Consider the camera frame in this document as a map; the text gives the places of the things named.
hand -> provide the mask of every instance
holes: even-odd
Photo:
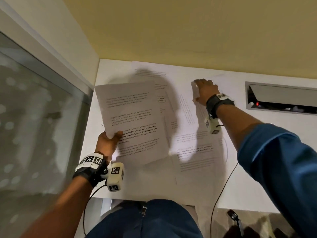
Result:
[[[116,150],[118,141],[121,139],[123,131],[118,131],[114,134],[112,139],[109,139],[106,135],[106,132],[102,132],[98,136],[98,141],[96,145],[95,153],[99,153],[107,157],[107,164],[111,161],[111,156]]]
[[[196,79],[194,82],[197,84],[199,89],[199,97],[196,98],[196,102],[206,106],[208,99],[215,94],[219,94],[218,86],[213,84],[211,80]]]

person's right arm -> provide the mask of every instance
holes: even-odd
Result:
[[[200,97],[219,94],[211,80],[195,80]],[[238,151],[238,162],[265,189],[275,206],[304,237],[317,234],[317,153],[283,128],[264,124],[233,105],[220,105],[217,116]]]

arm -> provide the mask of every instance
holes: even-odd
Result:
[[[102,154],[109,164],[122,131],[108,139],[106,133],[99,135],[95,153]],[[81,214],[93,190],[91,183],[82,176],[76,176],[58,198],[53,207],[37,219],[21,238],[72,238],[74,237]]]
[[[219,90],[212,81],[196,80],[206,105]],[[267,192],[298,234],[317,234],[317,153],[299,137],[261,121],[233,105],[220,105],[217,116],[223,122],[238,151],[238,162]]]

yellow wall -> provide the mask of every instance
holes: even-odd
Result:
[[[100,58],[317,77],[317,0],[64,0]]]
[[[4,1],[93,87],[98,54],[62,0]]]

blue shirt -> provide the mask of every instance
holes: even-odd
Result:
[[[302,237],[317,234],[317,153],[299,137],[272,124],[259,124],[245,137],[238,162],[258,181]],[[190,214],[170,200],[151,200],[117,210],[88,238],[202,238]]]

